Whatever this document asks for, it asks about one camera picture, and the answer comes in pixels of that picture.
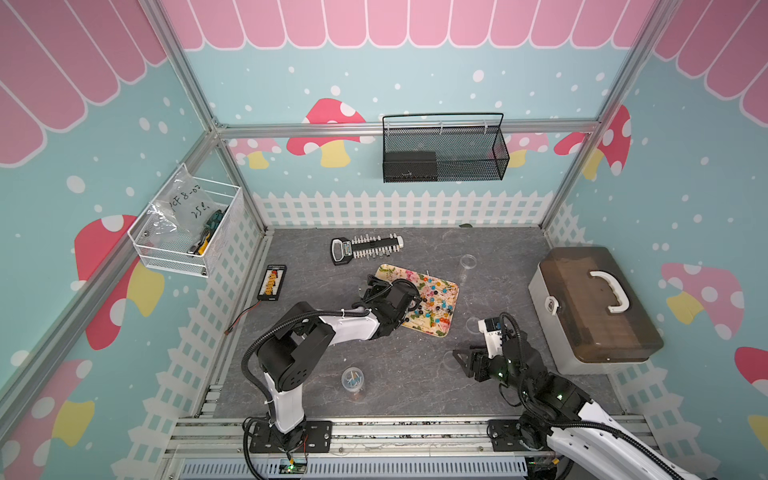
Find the clear candy jar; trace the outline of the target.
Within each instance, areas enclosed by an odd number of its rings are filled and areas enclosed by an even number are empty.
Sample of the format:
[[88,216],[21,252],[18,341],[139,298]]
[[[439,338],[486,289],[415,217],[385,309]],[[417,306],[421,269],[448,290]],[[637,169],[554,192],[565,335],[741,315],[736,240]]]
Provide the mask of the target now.
[[341,375],[341,384],[355,401],[364,397],[365,376],[361,369],[357,367],[347,368]]
[[477,258],[471,254],[465,254],[460,258],[460,265],[463,270],[468,271],[474,269],[478,264]]

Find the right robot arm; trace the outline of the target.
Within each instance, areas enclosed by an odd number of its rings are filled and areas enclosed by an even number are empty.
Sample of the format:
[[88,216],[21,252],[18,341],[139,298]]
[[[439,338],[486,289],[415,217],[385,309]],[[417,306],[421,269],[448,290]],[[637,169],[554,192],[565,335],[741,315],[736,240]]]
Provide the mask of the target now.
[[489,429],[491,438],[511,439],[529,451],[550,450],[598,479],[695,479],[621,426],[583,389],[551,372],[516,319],[503,312],[480,320],[482,346],[455,349],[464,374],[512,389],[522,409],[509,433]]

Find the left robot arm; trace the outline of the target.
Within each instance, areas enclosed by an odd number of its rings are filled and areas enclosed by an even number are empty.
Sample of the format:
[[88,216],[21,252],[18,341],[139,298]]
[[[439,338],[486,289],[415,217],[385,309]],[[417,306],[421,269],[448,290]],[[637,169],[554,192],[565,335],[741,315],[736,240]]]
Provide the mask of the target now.
[[244,421],[245,449],[260,432],[266,433],[266,443],[288,455],[303,447],[308,441],[303,383],[328,348],[386,337],[420,303],[420,292],[411,281],[373,275],[361,300],[349,309],[321,310],[296,303],[242,356],[241,373],[264,396],[268,408],[266,417]]

